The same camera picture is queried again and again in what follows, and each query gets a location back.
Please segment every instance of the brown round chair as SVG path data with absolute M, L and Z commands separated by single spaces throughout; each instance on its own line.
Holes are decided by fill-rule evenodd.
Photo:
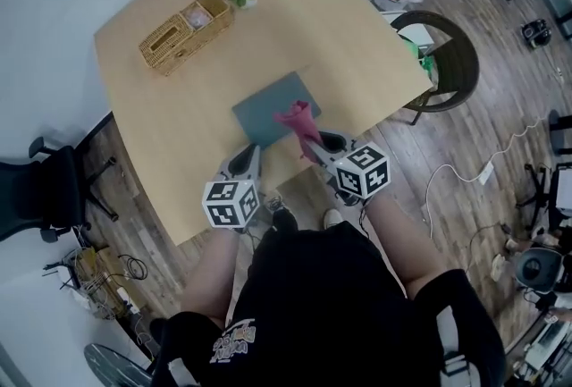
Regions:
M 479 59 L 475 46 L 465 31 L 451 20 L 438 13 L 427 11 L 407 12 L 395 19 L 391 25 L 396 31 L 413 24 L 434 27 L 447 34 L 450 39 L 442 46 L 431 49 L 425 56 L 432 56 L 438 76 L 435 91 L 426 91 L 404 107 L 416 111 L 415 125 L 423 112 L 442 112 L 464 103 L 473 94 L 479 80 Z M 429 104 L 432 97 L 452 94 L 445 101 Z

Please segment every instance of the wooden floor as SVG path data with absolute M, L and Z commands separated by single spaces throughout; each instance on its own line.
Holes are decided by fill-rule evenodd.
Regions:
M 415 127 L 407 121 L 413 113 L 401 110 L 366 133 L 390 153 L 392 184 L 389 191 L 401 207 L 427 226 L 425 191 L 435 169 L 453 164 L 467 178 L 476 176 L 489 157 L 505 148 L 512 133 L 556 108 L 572 113 L 572 47 L 556 31 L 541 0 L 425 0 L 422 7 L 442 13 L 460 25 L 475 44 L 481 79 L 475 94 L 461 107 L 442 114 L 425 114 Z M 548 47 L 528 50 L 519 35 L 523 23 L 545 18 L 555 29 Z M 96 191 L 120 214 L 110 223 L 91 207 L 89 237 L 99 246 L 109 244 L 119 253 L 144 260 L 149 277 L 138 282 L 149 309 L 156 315 L 173 315 L 178 295 L 208 238 L 202 233 L 176 247 L 166 235 L 130 163 L 116 124 L 111 120 L 91 141 L 86 166 L 93 169 L 110 155 L 118 166 L 97 183 Z M 499 283 L 490 279 L 491 261 L 502 251 L 505 237 L 499 223 L 507 223 L 525 236 L 523 215 L 515 203 L 532 191 L 524 164 L 551 166 L 546 121 L 515 139 L 511 150 L 494 159 L 494 173 L 484 186 L 459 181 L 450 170 L 435 177 L 430 206 L 433 239 L 451 267 L 467 268 L 468 276 L 508 345 L 534 317 L 534 311 L 507 275 Z M 335 205 L 331 192 L 315 169 L 309 169 L 281 185 L 279 191 L 303 228 L 318 228 L 323 211 Z M 343 210 L 353 222 L 357 214 Z M 472 253 L 468 250 L 471 236 Z M 234 298 L 246 279 L 251 260 L 251 239 L 240 246 Z

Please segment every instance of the table top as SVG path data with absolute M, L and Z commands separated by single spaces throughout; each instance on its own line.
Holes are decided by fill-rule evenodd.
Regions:
M 169 77 L 139 43 L 194 0 L 134 0 L 95 37 L 114 117 L 135 171 L 176 244 L 207 228 L 203 188 L 248 143 L 231 108 L 288 72 L 322 109 L 318 127 L 359 135 L 430 86 L 367 0 L 258 0 Z M 310 163 L 290 135 L 263 155 L 272 189 Z

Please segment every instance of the white cable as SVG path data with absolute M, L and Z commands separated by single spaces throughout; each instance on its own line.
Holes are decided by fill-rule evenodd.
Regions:
M 507 146 L 507 148 L 505 148 L 503 150 L 499 150 L 498 152 L 495 152 L 494 154 L 492 154 L 491 158 L 489 158 L 489 161 L 486 162 L 486 164 L 483 166 L 483 170 L 481 172 L 479 172 L 478 175 L 476 177 L 474 177 L 473 179 L 465 179 L 465 178 L 461 177 L 460 175 L 458 175 L 457 170 L 452 166 L 452 164 L 442 164 L 435 171 L 433 171 L 433 174 L 431 175 L 431 178 L 429 179 L 429 182 L 427 183 L 427 190 L 425 191 L 425 207 L 427 207 L 427 215 L 429 216 L 429 237 L 431 239 L 433 239 L 433 218 L 431 217 L 431 208 L 429 207 L 429 188 L 431 187 L 431 182 L 433 182 L 433 178 L 435 177 L 435 175 L 443 168 L 450 168 L 455 173 L 455 175 L 463 182 L 471 183 L 471 182 L 478 180 L 478 178 L 483 175 L 483 173 L 485 172 L 488 165 L 492 163 L 492 160 L 495 156 L 505 154 L 510 150 L 510 148 L 512 147 L 512 141 L 514 140 L 514 138 L 522 138 L 523 136 L 525 136 L 528 133 L 528 130 L 531 130 L 532 128 L 536 128 L 540 122 L 542 122 L 543 120 L 546 120 L 547 118 L 548 118 L 548 114 L 545 115 L 544 117 L 536 117 L 536 122 L 533 125 L 527 125 L 525 130 L 522 133 L 520 133 L 520 134 L 513 133 L 512 136 L 510 136 L 509 145 Z

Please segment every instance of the white cube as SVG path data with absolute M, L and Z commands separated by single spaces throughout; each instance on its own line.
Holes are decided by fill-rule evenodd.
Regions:
M 244 228 L 260 207 L 255 182 L 207 182 L 203 208 L 208 221 L 219 228 Z
M 390 183 L 390 159 L 374 142 L 334 162 L 340 190 L 366 199 Z

